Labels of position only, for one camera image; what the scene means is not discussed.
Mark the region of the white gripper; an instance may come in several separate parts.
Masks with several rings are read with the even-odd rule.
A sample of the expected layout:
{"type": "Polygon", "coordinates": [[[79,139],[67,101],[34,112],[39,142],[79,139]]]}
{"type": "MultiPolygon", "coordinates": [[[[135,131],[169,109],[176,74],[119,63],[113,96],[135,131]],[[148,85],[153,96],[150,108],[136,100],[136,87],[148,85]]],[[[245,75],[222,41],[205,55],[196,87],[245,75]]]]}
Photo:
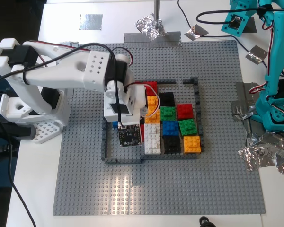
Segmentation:
{"type": "MultiPolygon", "coordinates": [[[[122,125],[135,125],[147,114],[146,90],[143,85],[131,85],[124,92],[124,86],[118,85],[119,104],[122,125]]],[[[115,87],[108,84],[104,93],[104,117],[108,122],[117,122],[115,87]]]]}

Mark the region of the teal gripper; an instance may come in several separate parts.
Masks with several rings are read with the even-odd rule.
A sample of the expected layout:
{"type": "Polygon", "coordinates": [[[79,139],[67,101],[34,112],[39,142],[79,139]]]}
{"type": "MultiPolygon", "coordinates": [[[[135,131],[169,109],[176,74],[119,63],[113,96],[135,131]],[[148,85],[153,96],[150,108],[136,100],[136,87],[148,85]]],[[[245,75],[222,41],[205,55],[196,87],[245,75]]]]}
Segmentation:
{"type": "Polygon", "coordinates": [[[248,9],[250,11],[257,8],[257,0],[230,0],[230,10],[248,9]]]}

